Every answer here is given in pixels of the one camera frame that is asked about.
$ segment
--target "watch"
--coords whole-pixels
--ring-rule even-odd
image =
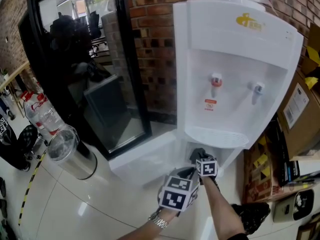
[[[160,228],[162,228],[164,230],[169,225],[169,223],[158,216],[160,211],[161,210],[157,210],[154,213],[152,213],[149,217],[149,221],[154,222],[157,226],[159,226]]]

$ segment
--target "black and yellow striped tape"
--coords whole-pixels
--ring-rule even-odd
[[[34,172],[33,172],[33,174],[32,174],[32,177],[31,177],[31,179],[30,179],[30,181],[29,181],[28,188],[27,188],[26,191],[25,191],[24,199],[23,199],[22,206],[21,206],[19,221],[18,221],[18,225],[19,225],[19,226],[20,226],[20,224],[21,224],[21,218],[22,218],[22,214],[24,213],[24,207],[25,207],[25,205],[26,205],[26,201],[27,201],[27,196],[28,196],[28,194],[29,194],[29,190],[30,190],[30,188],[31,188],[32,182],[34,181],[34,178],[35,178],[35,176],[36,176],[36,173],[37,173],[37,171],[38,171],[38,168],[39,168],[39,166],[41,165],[41,162],[43,161],[45,155],[46,155],[46,151],[43,152],[41,159],[39,160],[38,164],[36,165],[36,167],[35,167],[35,169],[34,169]]]

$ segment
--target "plastic water bottle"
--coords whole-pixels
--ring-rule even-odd
[[[39,94],[37,99],[41,104],[39,107],[39,121],[54,136],[65,125],[65,122],[43,94]]]
[[[34,105],[38,103],[37,95],[34,92],[25,91],[21,95],[21,99],[24,99],[24,111],[25,116],[28,118],[31,124],[38,128],[38,130],[44,129],[42,123],[39,121],[38,110],[34,109]]]

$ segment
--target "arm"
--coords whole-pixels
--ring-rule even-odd
[[[245,229],[241,219],[222,196],[215,183],[209,177],[202,177],[202,181],[218,239],[227,240],[237,234],[244,234]]]
[[[160,213],[159,217],[163,219],[165,222],[170,223],[174,217],[177,215],[177,211],[170,210],[164,208]],[[153,223],[152,221],[148,221],[143,226],[139,227],[135,231],[132,231],[129,234],[126,234],[125,236],[119,238],[118,240],[152,240],[155,239],[160,232],[162,231],[162,228]]]

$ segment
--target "black door frame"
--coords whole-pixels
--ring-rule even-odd
[[[104,147],[84,116],[78,111],[76,103],[74,102],[67,86],[62,83],[58,75],[52,74],[54,70],[50,65],[50,59],[46,56],[46,46],[44,45],[45,41],[39,7],[40,1],[42,0],[27,0],[31,28],[38,47],[37,52],[39,56],[38,61],[31,64],[31,67],[45,94],[48,96],[61,118],[78,131],[82,140],[96,146],[107,160],[124,153],[130,148],[136,146],[138,143],[149,138],[152,135],[152,130],[140,75],[128,0],[115,0],[115,5],[121,42],[144,134],[138,136],[130,143],[117,148],[112,153],[109,153],[109,151]]]

